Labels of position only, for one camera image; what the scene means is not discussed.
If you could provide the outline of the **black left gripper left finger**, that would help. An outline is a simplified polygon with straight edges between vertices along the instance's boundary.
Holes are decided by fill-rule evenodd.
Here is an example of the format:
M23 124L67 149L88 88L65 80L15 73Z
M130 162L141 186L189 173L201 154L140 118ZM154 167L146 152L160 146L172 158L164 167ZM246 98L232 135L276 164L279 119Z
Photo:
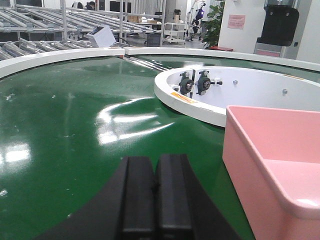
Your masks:
M38 240L153 240L154 172L145 156L124 157L102 189Z

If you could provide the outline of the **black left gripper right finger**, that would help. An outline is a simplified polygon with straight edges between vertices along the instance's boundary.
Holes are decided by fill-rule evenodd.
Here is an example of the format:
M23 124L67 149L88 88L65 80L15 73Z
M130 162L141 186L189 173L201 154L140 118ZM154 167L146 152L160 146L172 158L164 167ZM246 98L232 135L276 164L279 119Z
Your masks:
M163 154L156 167L161 240L238 240L198 180L186 154Z

